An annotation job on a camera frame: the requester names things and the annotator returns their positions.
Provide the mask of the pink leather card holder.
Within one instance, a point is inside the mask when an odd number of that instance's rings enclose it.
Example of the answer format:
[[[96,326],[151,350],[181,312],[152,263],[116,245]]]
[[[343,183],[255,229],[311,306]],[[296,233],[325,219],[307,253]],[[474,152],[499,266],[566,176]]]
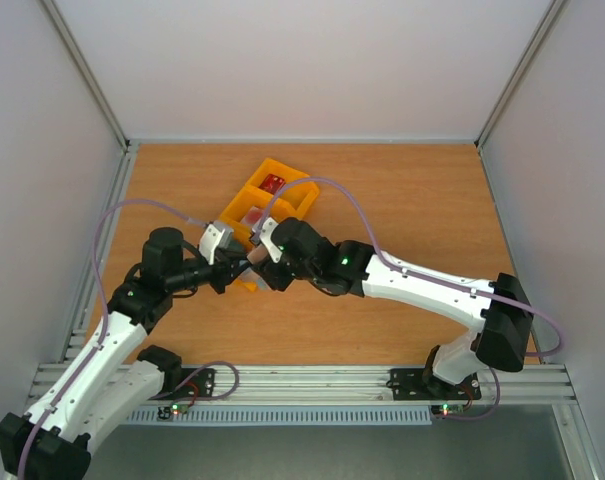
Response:
[[[242,285],[249,289],[251,292],[255,292],[257,290],[268,291],[270,289],[268,284],[258,274],[257,271],[258,264],[267,259],[268,257],[268,251],[264,246],[258,246],[252,249],[247,254],[249,266],[239,276],[239,280],[242,282]]]

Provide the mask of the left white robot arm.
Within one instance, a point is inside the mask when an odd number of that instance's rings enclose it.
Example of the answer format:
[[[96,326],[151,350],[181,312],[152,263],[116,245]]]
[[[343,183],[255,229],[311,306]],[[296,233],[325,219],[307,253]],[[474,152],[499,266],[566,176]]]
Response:
[[[62,376],[21,414],[0,421],[0,455],[15,479],[81,479],[108,436],[142,403],[171,398],[184,384],[180,357],[152,345],[121,377],[129,354],[175,298],[203,285],[224,293],[247,267],[230,229],[206,226],[198,246],[172,227],[153,230],[141,260],[113,292],[91,339]]]

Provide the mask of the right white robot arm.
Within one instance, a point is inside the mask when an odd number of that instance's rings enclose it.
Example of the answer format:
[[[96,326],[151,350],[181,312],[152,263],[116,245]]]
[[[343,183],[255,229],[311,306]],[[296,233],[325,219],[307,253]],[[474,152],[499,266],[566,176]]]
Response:
[[[252,237],[267,256],[256,267],[275,291],[301,280],[329,296],[354,295],[411,305],[465,327],[454,341],[431,349],[418,388],[448,399],[478,371],[517,373],[524,367],[533,316],[519,280],[456,277],[419,267],[354,240],[332,243],[307,222],[264,221]]]

